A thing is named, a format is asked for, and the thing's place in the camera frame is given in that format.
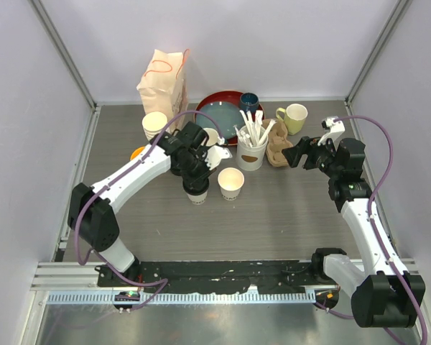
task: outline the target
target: orange object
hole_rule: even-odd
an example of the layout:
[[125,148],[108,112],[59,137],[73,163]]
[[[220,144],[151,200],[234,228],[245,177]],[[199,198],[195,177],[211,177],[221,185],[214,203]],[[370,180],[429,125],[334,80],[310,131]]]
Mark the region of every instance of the orange object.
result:
[[131,158],[129,158],[129,160],[133,160],[134,158],[136,158],[137,156],[140,155],[140,153],[142,151],[144,151],[145,146],[140,147],[139,149],[137,149],[136,151],[132,152]]
[[184,51],[184,55],[182,56],[182,65],[180,65],[179,69],[177,70],[177,73],[175,74],[175,79],[177,80],[177,76],[179,75],[180,70],[182,70],[182,67],[184,67],[185,61],[187,61],[188,54],[190,54],[190,49],[186,49]]

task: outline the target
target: small white cup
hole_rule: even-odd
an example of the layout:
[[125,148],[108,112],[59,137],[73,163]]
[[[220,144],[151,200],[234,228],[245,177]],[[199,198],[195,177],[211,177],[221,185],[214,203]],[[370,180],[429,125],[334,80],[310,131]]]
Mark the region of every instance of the small white cup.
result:
[[206,133],[208,133],[209,139],[205,146],[214,146],[218,141],[218,132],[214,128],[203,128]]
[[244,175],[234,167],[227,167],[218,174],[217,181],[221,187],[223,198],[232,201],[238,197],[241,191],[244,184]]
[[204,192],[200,195],[190,195],[187,193],[188,198],[193,203],[193,205],[201,205],[206,201],[206,197],[208,196],[208,191]]
[[142,119],[142,127],[144,127],[145,136],[148,140],[160,133],[164,126],[166,126],[167,117],[160,111],[153,111],[148,113]]

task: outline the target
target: mug handle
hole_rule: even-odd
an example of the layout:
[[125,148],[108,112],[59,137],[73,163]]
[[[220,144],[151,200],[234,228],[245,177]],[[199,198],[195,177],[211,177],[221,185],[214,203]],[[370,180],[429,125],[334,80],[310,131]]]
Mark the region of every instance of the mug handle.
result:
[[284,108],[278,108],[278,109],[276,109],[276,117],[279,120],[284,121],[284,119],[278,113],[284,113],[284,115],[286,116],[286,109],[284,109]]

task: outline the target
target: mug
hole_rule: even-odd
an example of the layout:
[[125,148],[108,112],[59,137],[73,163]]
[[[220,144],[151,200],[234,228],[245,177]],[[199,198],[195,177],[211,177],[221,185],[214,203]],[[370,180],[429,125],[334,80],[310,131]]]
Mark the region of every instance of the mug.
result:
[[243,93],[239,98],[239,108],[246,114],[250,111],[254,115],[259,108],[259,97],[250,92]]
[[[282,118],[279,113],[284,113],[284,118]],[[308,110],[302,104],[294,103],[288,106],[286,109],[276,109],[276,117],[284,122],[288,133],[291,135],[300,132],[307,116]]]

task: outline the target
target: yellow mug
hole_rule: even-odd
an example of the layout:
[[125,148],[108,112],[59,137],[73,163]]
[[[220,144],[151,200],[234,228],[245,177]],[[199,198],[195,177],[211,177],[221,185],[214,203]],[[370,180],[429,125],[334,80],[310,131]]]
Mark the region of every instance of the yellow mug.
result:
[[[284,113],[284,118],[282,118],[279,113]],[[300,132],[307,116],[308,110],[302,104],[294,103],[288,106],[286,109],[276,109],[276,117],[284,122],[287,127],[287,131],[291,135]]]

